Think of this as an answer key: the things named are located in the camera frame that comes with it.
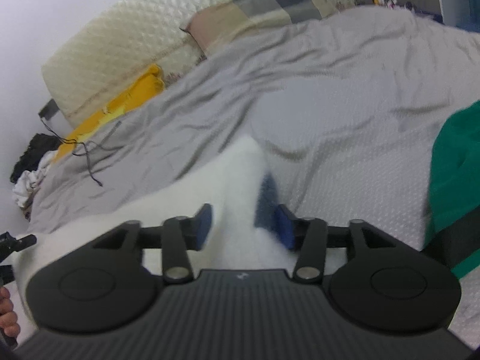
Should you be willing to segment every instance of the ribbed black surface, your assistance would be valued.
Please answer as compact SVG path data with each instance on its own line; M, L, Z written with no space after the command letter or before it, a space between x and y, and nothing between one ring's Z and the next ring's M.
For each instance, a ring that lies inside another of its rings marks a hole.
M341 318L320 288L284 271L204 271L168 287L129 326L91 337L40 331L24 360L461 360L470 350L446 330L391 337Z

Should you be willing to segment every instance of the pillow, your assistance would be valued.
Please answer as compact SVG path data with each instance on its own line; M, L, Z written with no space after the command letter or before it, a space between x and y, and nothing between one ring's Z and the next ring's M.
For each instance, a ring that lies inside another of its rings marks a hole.
M165 84L158 77L160 72L161 69L156 64L152 64L127 90L110 100L105 107L90 115L65 139L85 142L103 125L140 107L147 100L162 93ZM60 145L54 161L58 161L61 157L71 152L74 147L75 145L67 143Z
M196 13L180 29L211 56L234 39L255 35L261 29L321 20L335 12L327 0L232 0Z

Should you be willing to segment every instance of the white logo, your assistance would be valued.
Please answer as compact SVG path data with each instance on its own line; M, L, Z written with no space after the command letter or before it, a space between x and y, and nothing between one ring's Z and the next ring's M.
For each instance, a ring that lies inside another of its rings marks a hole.
M250 276L248 273L243 272L243 273L237 275L237 279L244 280L244 279L248 278L248 276Z

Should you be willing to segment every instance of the striped pillow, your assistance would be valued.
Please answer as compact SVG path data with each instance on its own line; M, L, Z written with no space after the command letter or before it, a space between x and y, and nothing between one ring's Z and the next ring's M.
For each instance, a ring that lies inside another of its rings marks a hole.
M321 20L335 12L327 0L232 0L196 13L181 30L211 56L234 39L261 29Z

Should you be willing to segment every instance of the quilted headboard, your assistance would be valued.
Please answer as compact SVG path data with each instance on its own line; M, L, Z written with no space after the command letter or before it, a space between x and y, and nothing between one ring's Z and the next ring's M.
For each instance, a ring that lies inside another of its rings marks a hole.
M228 0L122 0L90 21L42 66L50 94L76 127L156 62L167 77L187 73L202 51L179 25ZM353 5L355 0L330 0Z

